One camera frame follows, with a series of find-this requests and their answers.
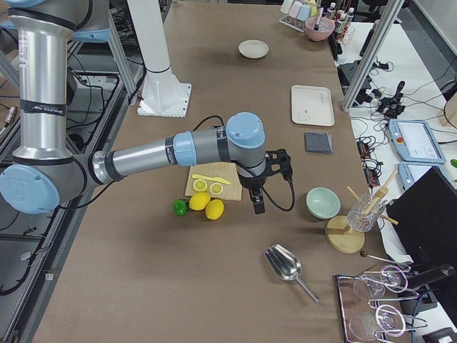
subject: yellow lemon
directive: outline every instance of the yellow lemon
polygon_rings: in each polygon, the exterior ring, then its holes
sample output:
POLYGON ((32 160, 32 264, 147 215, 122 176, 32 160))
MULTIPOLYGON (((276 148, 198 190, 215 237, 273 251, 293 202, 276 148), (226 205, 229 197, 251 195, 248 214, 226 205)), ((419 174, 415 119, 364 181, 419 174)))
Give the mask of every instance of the yellow lemon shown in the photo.
POLYGON ((194 211, 201 211, 211 200, 208 193, 195 193, 189 200, 189 207, 194 211))
POLYGON ((208 183, 203 179, 197 179, 194 181, 195 192, 204 192, 208 189, 208 183))
POLYGON ((221 183, 219 182, 214 182, 210 187, 209 187, 209 192, 213 195, 219 195, 222 193, 224 190, 224 186, 222 186, 221 183))
POLYGON ((224 203, 219 200, 211 200, 205 209, 206 218, 216 220, 221 217, 224 212, 224 203))

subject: floor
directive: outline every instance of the floor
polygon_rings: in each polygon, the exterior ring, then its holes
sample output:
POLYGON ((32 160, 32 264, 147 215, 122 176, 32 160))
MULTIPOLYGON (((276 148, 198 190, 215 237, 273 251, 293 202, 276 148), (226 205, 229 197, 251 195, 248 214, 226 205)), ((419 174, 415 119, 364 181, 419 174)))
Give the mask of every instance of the floor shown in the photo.
MULTIPOLYGON (((360 1, 358 10, 368 11, 368 6, 360 1)), ((422 58, 428 72, 434 79, 437 79, 438 87, 441 88, 446 82, 456 79, 456 55, 431 26, 421 10, 412 3, 409 7, 400 10, 398 18, 402 21, 401 26, 422 58), (453 66, 443 76, 444 71, 452 62, 453 66)))

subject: pink bowl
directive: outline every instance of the pink bowl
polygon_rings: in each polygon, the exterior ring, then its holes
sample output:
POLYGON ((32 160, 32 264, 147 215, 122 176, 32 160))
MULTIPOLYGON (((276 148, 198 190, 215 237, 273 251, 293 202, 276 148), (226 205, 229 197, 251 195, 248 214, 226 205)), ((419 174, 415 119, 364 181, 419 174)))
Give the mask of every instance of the pink bowl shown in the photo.
POLYGON ((323 41, 324 39, 327 39, 335 29, 335 21, 330 20, 329 18, 321 18, 319 28, 321 29, 322 27, 326 27, 327 30, 314 31, 314 25, 316 25, 316 20, 317 16, 307 18, 307 20, 305 21, 305 32, 310 40, 323 41))

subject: lemon half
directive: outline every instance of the lemon half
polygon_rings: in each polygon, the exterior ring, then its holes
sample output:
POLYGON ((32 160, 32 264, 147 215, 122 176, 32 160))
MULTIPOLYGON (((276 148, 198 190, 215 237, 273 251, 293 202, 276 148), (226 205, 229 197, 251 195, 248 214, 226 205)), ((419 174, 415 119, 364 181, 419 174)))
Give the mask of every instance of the lemon half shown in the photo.
POLYGON ((224 186, 219 182, 214 182, 209 187, 209 192, 213 195, 220 195, 224 191, 224 186))
POLYGON ((194 191, 204 192, 208 189, 208 182, 203 179, 197 179, 194 181, 194 191))

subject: blue joint cap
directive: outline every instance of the blue joint cap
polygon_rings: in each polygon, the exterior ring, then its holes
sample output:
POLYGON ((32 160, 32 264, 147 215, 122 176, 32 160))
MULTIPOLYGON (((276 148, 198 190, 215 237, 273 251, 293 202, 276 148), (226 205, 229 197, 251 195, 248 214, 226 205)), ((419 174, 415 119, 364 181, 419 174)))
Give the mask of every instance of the blue joint cap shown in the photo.
POLYGON ((244 149, 258 148, 265 142, 262 121, 251 112, 241 112, 231 117, 226 132, 233 144, 244 149))
POLYGON ((40 214, 59 205, 59 192, 39 170, 22 164, 9 166, 0 174, 0 192, 13 208, 27 214, 40 214))
POLYGON ((11 7, 19 7, 20 9, 26 9, 33 6, 38 6, 44 3, 46 0, 4 0, 7 5, 11 7))
POLYGON ((104 43, 111 38, 110 28, 93 31, 76 31, 71 39, 83 43, 104 43))
POLYGON ((189 131, 177 134, 173 138, 173 149, 179 165, 195 166, 197 164, 194 138, 189 131))

